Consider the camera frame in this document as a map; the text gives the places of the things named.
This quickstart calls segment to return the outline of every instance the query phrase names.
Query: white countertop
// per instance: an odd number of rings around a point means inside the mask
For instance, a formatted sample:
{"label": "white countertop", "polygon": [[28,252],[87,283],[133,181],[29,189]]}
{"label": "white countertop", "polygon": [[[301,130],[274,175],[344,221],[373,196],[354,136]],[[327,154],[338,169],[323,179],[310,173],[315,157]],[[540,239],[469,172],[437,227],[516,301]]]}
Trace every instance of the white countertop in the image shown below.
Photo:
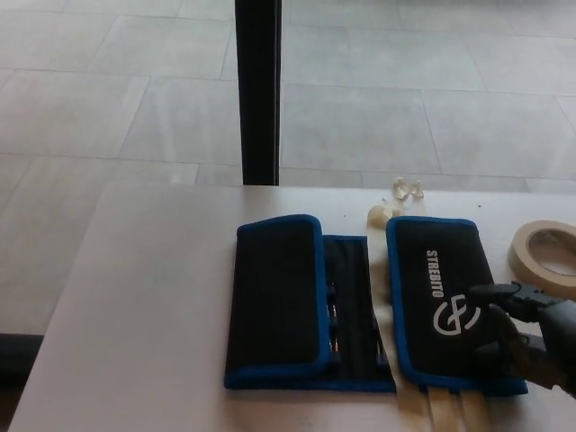
{"label": "white countertop", "polygon": [[[113,184],[62,293],[12,432],[401,430],[395,396],[226,392],[222,386],[236,228],[290,213],[324,233],[365,234],[387,191]],[[494,279],[527,221],[576,222],[576,200],[427,193],[431,216],[475,221]],[[573,430],[576,400],[530,386],[490,401],[494,430]]]}

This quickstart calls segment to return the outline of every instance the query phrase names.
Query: black tool pouch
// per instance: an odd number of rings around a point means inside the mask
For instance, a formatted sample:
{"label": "black tool pouch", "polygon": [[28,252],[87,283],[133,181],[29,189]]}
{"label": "black tool pouch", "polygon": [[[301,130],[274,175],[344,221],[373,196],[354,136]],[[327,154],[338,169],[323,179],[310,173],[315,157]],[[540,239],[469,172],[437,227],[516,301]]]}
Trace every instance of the black tool pouch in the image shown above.
{"label": "black tool pouch", "polygon": [[473,350],[497,340],[466,290],[492,284],[478,229],[469,220],[393,218],[386,227],[400,369],[414,383],[493,395],[527,392],[524,381],[478,375]]}
{"label": "black tool pouch", "polygon": [[308,215],[238,229],[224,384],[394,392],[374,319],[366,238]]}

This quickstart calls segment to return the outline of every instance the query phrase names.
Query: white logo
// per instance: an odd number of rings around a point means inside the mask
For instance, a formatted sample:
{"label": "white logo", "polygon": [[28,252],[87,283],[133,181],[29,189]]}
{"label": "white logo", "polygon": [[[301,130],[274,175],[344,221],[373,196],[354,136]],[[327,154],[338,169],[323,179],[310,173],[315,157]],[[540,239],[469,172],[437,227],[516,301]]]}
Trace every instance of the white logo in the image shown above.
{"label": "white logo", "polygon": [[[442,312],[444,311],[444,309],[448,307],[448,303],[445,301],[438,307],[436,313],[434,314],[434,329],[436,329],[438,333],[444,336],[457,336],[462,333],[462,324],[460,322],[460,317],[462,317],[466,313],[466,303],[463,304],[462,308],[458,308],[458,302],[459,301],[465,302],[465,300],[466,298],[463,294],[455,295],[454,297],[452,297],[452,299],[450,299],[450,302],[452,303],[452,314],[448,316],[448,319],[446,321],[444,321],[445,328],[442,328],[440,326],[439,321]],[[480,317],[480,308],[476,308],[476,310],[474,311],[474,315],[470,318],[470,320],[466,324],[464,324],[464,329],[469,330],[474,324],[476,324],[476,321],[478,320],[479,317]]]}

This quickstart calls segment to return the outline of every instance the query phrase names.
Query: black pole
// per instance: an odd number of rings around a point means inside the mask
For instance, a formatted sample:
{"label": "black pole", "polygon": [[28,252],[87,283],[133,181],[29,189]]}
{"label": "black pole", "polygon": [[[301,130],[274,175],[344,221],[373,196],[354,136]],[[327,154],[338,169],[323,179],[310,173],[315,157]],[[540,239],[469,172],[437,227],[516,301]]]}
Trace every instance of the black pole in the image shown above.
{"label": "black pole", "polygon": [[282,0],[236,0],[244,185],[278,185]]}

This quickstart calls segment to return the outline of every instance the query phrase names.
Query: tiled floor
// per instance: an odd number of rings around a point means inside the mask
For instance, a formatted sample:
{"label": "tiled floor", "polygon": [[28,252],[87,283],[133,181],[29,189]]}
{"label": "tiled floor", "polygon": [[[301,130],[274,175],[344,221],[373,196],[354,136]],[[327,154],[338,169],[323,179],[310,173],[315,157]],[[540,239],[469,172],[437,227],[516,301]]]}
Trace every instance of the tiled floor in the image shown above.
{"label": "tiled floor", "polygon": [[[234,0],[0,0],[0,331],[112,180],[241,182]],[[282,185],[576,192],[576,0],[284,0]]]}

